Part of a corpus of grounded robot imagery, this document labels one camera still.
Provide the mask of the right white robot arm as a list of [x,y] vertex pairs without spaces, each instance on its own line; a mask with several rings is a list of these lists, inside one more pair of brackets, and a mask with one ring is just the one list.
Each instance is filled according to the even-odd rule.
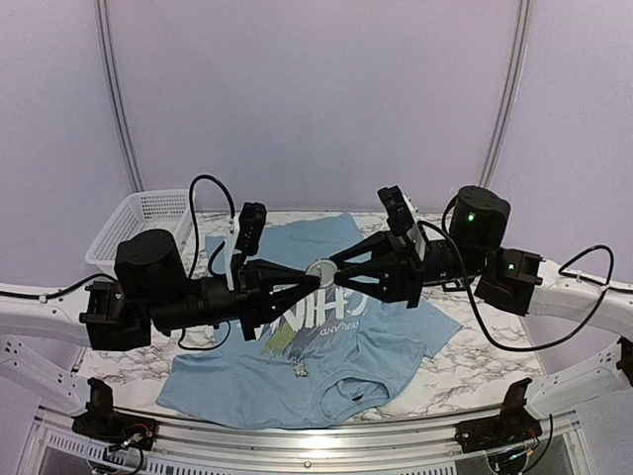
[[379,190],[388,230],[330,257],[335,284],[386,303],[415,307],[425,287],[455,283],[472,306],[486,303],[518,315],[551,316],[577,323],[565,336],[538,345],[550,349],[587,326],[615,333],[617,342],[597,355],[542,380],[526,378],[507,389],[490,434],[510,443],[528,416],[542,419],[600,396],[632,387],[632,290],[612,277],[590,277],[570,262],[558,264],[501,245],[510,205],[494,192],[462,187],[435,226],[417,221],[397,186]]

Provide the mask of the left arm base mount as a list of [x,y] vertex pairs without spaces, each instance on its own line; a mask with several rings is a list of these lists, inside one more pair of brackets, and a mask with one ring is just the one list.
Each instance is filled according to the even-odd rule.
[[152,449],[157,430],[155,419],[121,413],[114,408],[112,388],[97,378],[87,380],[90,389],[85,411],[73,417],[74,433],[108,442],[115,448],[134,446]]

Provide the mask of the white perforated plastic basket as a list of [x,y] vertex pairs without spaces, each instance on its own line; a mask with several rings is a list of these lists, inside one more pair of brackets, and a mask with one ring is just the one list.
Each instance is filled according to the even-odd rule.
[[85,262],[114,275],[116,252],[122,241],[151,229],[170,231],[183,251],[193,223],[187,189],[138,192],[126,197],[106,221],[85,253]]

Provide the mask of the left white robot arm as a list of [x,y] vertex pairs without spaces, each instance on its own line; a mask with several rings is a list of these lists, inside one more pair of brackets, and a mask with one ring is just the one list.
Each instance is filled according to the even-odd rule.
[[151,229],[121,242],[115,274],[95,274],[66,289],[1,288],[1,374],[50,401],[105,440],[118,439],[125,419],[114,410],[113,391],[23,346],[22,336],[69,341],[93,350],[147,347],[151,333],[171,335],[237,321],[246,339],[312,294],[318,277],[255,258],[265,208],[229,208],[224,241],[225,273],[195,278],[184,268],[175,237]]

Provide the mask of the round silver brooch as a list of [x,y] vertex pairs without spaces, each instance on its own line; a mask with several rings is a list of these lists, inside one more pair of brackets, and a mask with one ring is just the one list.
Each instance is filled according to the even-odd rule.
[[318,278],[320,289],[325,289],[333,285],[337,272],[337,265],[332,260],[325,258],[314,261],[306,269],[307,275]]

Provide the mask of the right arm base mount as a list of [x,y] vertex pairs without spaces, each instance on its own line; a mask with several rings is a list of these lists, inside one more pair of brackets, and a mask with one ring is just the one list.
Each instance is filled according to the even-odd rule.
[[526,392],[531,378],[512,383],[497,415],[456,425],[454,439],[464,453],[513,445],[542,435],[540,422],[526,410]]

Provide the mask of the light blue printed t-shirt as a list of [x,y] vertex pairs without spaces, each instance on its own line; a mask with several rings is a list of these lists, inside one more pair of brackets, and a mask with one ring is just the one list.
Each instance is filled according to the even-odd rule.
[[[218,348],[173,359],[157,404],[231,428],[326,428],[392,401],[460,328],[426,302],[385,304],[336,285],[306,310],[298,332],[284,324],[253,341],[222,326]],[[305,378],[292,369],[299,359]]]

